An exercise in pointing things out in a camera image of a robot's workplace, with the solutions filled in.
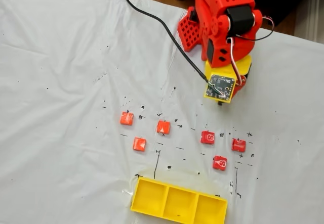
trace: yellow tray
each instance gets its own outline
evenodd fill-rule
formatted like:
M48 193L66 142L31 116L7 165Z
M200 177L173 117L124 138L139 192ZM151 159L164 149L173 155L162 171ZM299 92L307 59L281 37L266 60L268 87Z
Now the yellow tray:
M186 224L224 224L227 200L139 177L131 210Z

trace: white sheet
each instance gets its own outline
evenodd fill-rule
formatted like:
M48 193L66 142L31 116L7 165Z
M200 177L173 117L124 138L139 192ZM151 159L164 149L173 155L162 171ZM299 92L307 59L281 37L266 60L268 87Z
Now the white sheet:
M178 38L183 9L131 1ZM0 0L0 223L170 223L129 210L156 150L156 179L226 198L226 223L323 223L323 51L278 33L257 42L246 87L219 107L164 28L125 0ZM203 69L200 48L189 54ZM133 126L119 124L123 110ZM214 146L199 143L206 129ZM232 137L252 143L243 158Z

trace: small red cube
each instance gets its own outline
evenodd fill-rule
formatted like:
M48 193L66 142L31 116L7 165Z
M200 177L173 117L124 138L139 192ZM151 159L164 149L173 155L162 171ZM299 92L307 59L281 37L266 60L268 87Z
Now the small red cube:
M213 168L224 171L226 168L227 159L225 157L215 156Z
M215 141L215 133L209 132L209 131L202 131L201 132L201 143L206 143L206 144L213 144Z
M146 139L135 137L133 143L133 149L136 151L145 151Z
M134 115L130 112L123 112L120 117L121 124L132 125L133 124L133 117Z
M245 152L246 141L239 139L232 139L232 151Z
M157 123L156 132L162 134L169 134L170 133L170 122L165 120L159 120Z

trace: electronic circuit board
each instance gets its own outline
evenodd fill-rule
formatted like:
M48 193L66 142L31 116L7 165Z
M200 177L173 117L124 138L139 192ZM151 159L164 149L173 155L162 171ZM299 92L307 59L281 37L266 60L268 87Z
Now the electronic circuit board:
M205 96L230 102L235 86L235 79L214 74L211 76L210 82L211 84L214 84L223 95L218 95L210 86L208 86Z

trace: robotic arm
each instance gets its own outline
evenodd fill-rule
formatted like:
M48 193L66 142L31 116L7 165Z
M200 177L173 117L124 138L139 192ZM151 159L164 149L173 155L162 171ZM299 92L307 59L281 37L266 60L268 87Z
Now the robotic arm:
M195 7L189 7L178 24L186 52L201 45L205 75L221 92L208 86L205 97L220 104L230 103L246 83L252 62L248 54L263 19L254 7L254 0L195 0Z

